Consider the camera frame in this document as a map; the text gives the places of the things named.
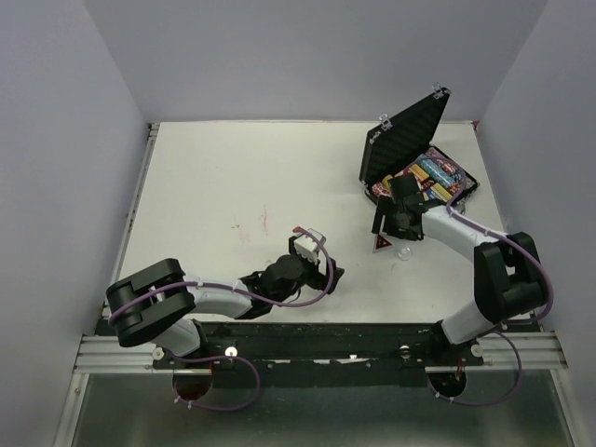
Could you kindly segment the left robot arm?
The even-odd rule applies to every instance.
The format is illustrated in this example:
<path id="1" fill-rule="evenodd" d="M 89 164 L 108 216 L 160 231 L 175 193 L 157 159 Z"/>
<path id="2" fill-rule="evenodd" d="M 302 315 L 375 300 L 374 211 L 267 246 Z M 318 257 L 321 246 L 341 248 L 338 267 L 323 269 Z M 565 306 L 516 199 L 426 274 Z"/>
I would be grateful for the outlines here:
<path id="1" fill-rule="evenodd" d="M 206 337 L 189 314 L 253 320 L 275 307 L 303 306 L 298 297 L 304 287 L 317 291 L 310 302 L 319 302 L 335 291 L 345 273 L 325 242 L 314 229 L 296 227 L 286 254 L 231 282 L 189 275 L 178 260 L 164 259 L 107 288 L 108 323 L 121 346 L 154 343 L 183 366 L 195 368 L 205 360 Z"/>

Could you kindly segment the red triangular dealer card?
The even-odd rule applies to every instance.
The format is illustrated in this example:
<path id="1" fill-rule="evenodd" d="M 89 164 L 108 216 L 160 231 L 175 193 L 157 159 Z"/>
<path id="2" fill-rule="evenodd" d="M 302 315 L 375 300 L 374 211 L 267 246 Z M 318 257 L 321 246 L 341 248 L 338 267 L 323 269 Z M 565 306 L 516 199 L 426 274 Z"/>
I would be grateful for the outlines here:
<path id="1" fill-rule="evenodd" d="M 372 252 L 377 253 L 379 251 L 391 249 L 393 244 L 384 236 L 377 234 L 374 236 Z"/>

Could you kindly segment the clear round dealer button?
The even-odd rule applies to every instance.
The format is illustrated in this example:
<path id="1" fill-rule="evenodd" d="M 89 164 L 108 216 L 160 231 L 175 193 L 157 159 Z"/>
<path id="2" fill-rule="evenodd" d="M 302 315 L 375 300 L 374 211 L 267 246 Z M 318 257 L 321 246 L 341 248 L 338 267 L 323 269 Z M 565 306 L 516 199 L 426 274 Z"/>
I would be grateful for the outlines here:
<path id="1" fill-rule="evenodd" d="M 409 261 L 413 257 L 413 251 L 410 247 L 400 247 L 396 254 L 401 261 Z"/>

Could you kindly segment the light blue chip stack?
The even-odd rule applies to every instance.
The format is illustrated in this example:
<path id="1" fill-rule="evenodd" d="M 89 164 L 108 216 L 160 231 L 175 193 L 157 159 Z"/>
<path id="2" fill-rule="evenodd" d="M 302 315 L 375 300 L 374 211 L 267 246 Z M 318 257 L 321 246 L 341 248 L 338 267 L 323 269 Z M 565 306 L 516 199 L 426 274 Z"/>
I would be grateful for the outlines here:
<path id="1" fill-rule="evenodd" d="M 440 184 L 445 189 L 449 189 L 455 184 L 454 178 L 445 173 L 439 167 L 431 166 L 427 169 L 427 172 L 436 181 L 436 183 Z"/>
<path id="2" fill-rule="evenodd" d="M 419 158 L 415 161 L 415 164 L 428 174 L 435 173 L 438 169 L 436 163 L 428 158 Z"/>

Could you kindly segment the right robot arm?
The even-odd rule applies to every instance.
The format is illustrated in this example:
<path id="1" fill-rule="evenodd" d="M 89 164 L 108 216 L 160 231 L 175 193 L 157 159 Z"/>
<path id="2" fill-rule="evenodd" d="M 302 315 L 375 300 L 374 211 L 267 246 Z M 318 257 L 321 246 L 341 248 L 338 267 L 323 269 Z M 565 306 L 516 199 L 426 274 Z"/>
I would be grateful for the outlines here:
<path id="1" fill-rule="evenodd" d="M 452 205 L 424 199 L 412 174 L 388 181 L 389 196 L 376 203 L 372 231 L 401 240 L 433 238 L 464 256 L 473 266 L 473 297 L 451 316 L 435 323 L 429 356 L 441 365 L 462 354 L 462 345 L 510 318 L 538 307 L 548 309 L 552 285 L 526 233 L 505 234 L 482 226 Z"/>

